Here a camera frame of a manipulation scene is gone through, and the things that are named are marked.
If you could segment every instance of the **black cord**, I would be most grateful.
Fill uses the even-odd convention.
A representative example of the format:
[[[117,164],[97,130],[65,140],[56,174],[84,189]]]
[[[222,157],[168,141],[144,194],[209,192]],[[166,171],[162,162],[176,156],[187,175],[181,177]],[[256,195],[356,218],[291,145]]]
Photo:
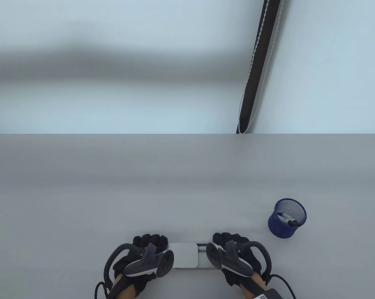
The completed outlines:
[[[287,285],[287,287],[288,287],[288,289],[289,289],[291,295],[293,296],[293,298],[294,298],[294,299],[297,299],[297,298],[296,298],[296,295],[294,295],[294,292],[293,292],[293,290],[291,289],[290,285],[289,285],[289,284],[287,283],[287,281],[286,281],[283,277],[281,277],[280,275],[277,275],[277,274],[271,274],[271,275],[269,275],[269,279],[267,280],[266,285],[270,282],[270,280],[272,279],[272,277],[280,278],[280,279],[281,279],[281,280]]]

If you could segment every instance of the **black glove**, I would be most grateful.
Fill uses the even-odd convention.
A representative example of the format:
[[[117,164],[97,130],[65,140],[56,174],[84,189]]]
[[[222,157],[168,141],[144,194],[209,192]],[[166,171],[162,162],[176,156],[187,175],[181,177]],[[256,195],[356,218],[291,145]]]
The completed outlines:
[[[226,242],[229,242],[231,240],[239,244],[243,244],[249,241],[249,239],[246,237],[242,237],[239,234],[231,235],[228,232],[223,232],[222,234],[217,232],[213,235],[213,243],[222,246],[223,249],[225,249]],[[247,263],[249,263],[256,273],[261,275],[261,263],[255,258],[250,248],[239,252],[238,256],[239,258],[242,258]],[[222,269],[222,272],[225,275],[226,281],[230,286],[240,286],[241,284],[253,294],[260,295],[263,293],[263,289],[259,285],[257,285],[250,277],[243,277],[226,269]]]
[[[141,247],[142,249],[147,247],[149,243],[152,243],[153,245],[156,246],[156,254],[166,250],[166,247],[168,246],[168,239],[165,236],[160,236],[160,235],[143,235],[142,237],[136,236],[133,238],[133,245],[137,247]],[[118,262],[116,262],[113,266],[114,270],[114,276],[117,278],[117,276],[122,273],[125,270],[125,267],[129,265],[130,263],[137,261],[140,259],[140,255],[136,255],[135,253],[132,253],[129,251],[129,253],[121,258]],[[153,280],[156,278],[156,274],[152,273],[150,275],[145,274],[145,275],[140,275],[136,277],[127,277],[125,275],[122,276],[122,283],[126,285],[135,285],[135,290],[136,290],[136,297],[141,293],[141,291],[144,290],[144,288],[147,285],[147,282],[150,280]]]

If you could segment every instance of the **gray tabletop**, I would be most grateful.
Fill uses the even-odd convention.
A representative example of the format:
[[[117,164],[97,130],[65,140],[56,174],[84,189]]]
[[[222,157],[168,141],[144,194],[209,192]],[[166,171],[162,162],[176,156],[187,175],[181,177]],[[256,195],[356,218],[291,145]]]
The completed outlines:
[[[279,239],[285,197],[308,219]],[[263,243],[297,298],[375,298],[375,135],[0,135],[0,299],[92,298],[133,236],[217,231]],[[139,296],[193,297],[242,298],[219,271],[176,269]]]

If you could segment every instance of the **pen holder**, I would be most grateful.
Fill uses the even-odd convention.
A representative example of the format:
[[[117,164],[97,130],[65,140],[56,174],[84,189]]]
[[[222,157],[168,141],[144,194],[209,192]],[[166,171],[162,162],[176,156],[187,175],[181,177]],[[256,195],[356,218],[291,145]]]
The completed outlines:
[[[290,238],[297,230],[297,227],[290,226],[282,222],[277,213],[287,213],[292,218],[296,219],[301,226],[304,225],[307,220],[307,212],[304,207],[295,199],[283,198],[280,199],[270,215],[267,225],[270,231],[277,237],[287,239]]]

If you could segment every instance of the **sticker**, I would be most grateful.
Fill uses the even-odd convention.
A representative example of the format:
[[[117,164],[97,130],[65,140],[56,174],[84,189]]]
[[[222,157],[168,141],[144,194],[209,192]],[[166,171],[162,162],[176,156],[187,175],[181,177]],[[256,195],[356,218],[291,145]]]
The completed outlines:
[[[253,299],[267,299],[267,297],[264,294],[262,294],[262,295],[259,295],[258,297],[253,298]]]

